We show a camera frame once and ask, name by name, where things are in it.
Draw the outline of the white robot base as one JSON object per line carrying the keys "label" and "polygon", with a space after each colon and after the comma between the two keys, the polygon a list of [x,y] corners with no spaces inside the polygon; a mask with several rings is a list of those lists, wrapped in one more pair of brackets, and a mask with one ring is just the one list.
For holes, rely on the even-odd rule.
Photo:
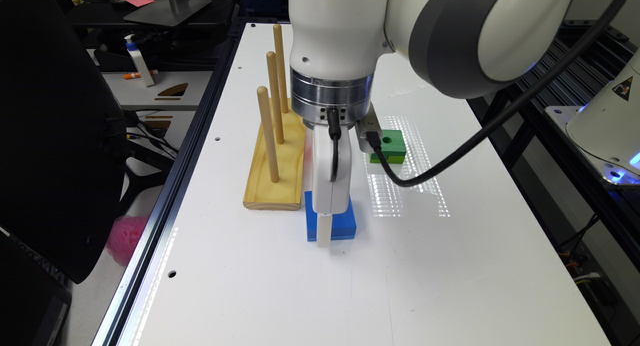
{"label": "white robot base", "polygon": [[639,186],[639,55],[583,106],[545,112],[604,183]]}

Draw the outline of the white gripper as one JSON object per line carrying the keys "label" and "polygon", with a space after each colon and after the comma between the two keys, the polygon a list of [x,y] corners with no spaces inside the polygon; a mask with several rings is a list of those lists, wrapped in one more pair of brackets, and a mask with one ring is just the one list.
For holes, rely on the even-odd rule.
{"label": "white gripper", "polygon": [[331,243],[332,215],[342,214],[348,208],[352,167],[352,148],[348,128],[340,127],[338,140],[338,166],[336,179],[331,181],[334,142],[327,125],[316,124],[313,129],[312,206],[318,213],[316,243],[328,248]]}

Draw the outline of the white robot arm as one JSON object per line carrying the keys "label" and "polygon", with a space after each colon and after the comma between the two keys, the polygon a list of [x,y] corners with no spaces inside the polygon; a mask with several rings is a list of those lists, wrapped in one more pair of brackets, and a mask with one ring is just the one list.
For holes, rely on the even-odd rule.
{"label": "white robot arm", "polygon": [[404,56],[442,94],[476,98],[531,69],[572,0],[289,0],[291,106],[313,132],[316,241],[349,205],[351,141],[379,151],[371,106],[379,58]]}

